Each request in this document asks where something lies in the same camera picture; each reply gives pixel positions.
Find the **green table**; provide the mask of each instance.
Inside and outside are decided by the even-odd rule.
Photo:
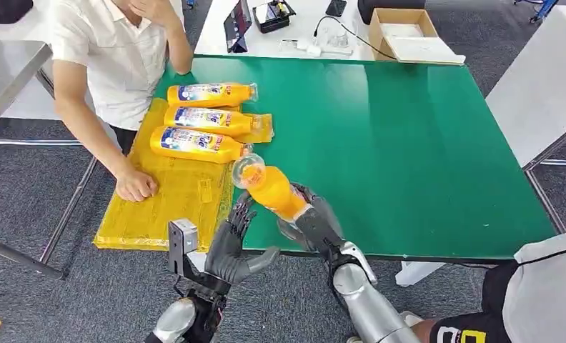
[[[243,110],[272,113],[255,152],[328,199],[365,254],[416,260],[510,259],[555,234],[464,66],[198,56],[172,84],[256,82]],[[264,208],[246,249],[299,247]]]

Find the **person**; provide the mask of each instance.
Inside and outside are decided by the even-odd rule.
[[[169,0],[52,0],[56,112],[70,132],[115,176],[116,192],[140,202],[158,185],[126,158],[167,57],[178,74],[192,49]],[[95,112],[85,102],[89,88]],[[116,134],[109,138],[98,117]]]
[[[566,233],[526,244],[487,271],[481,307],[412,329],[423,343],[566,343]]]

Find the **floor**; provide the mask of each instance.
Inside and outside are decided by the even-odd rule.
[[[186,12],[196,43],[209,0]],[[512,0],[428,1],[442,38],[487,94],[531,37],[530,5]],[[0,120],[1,138],[68,138],[57,122]],[[560,152],[566,157],[566,147]],[[80,147],[0,146],[0,241],[34,257],[80,179],[89,155]],[[566,168],[537,175],[566,223]],[[0,257],[0,342],[139,342],[174,301],[164,252],[98,250],[91,243],[114,189],[102,166],[94,172],[56,249],[52,264],[65,282],[47,279]],[[378,289],[399,310],[446,317],[480,309],[481,269],[447,265],[419,284],[394,284],[398,262],[370,261]],[[281,257],[234,287],[219,330],[221,342],[344,342],[352,326],[325,287],[318,259]]]

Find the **black bag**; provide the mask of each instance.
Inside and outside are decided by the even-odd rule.
[[[33,8],[33,0],[0,0],[0,24],[13,24]]]
[[[372,20],[374,9],[423,9],[426,0],[359,0],[357,5],[366,25]]]

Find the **white shirt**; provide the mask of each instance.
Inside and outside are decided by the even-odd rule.
[[[566,250],[566,234],[524,245],[520,262]],[[512,343],[566,343],[566,254],[526,264],[512,275],[502,317]]]
[[[135,27],[112,0],[51,0],[50,19],[53,58],[87,66],[96,114],[137,130],[165,69],[164,28]]]

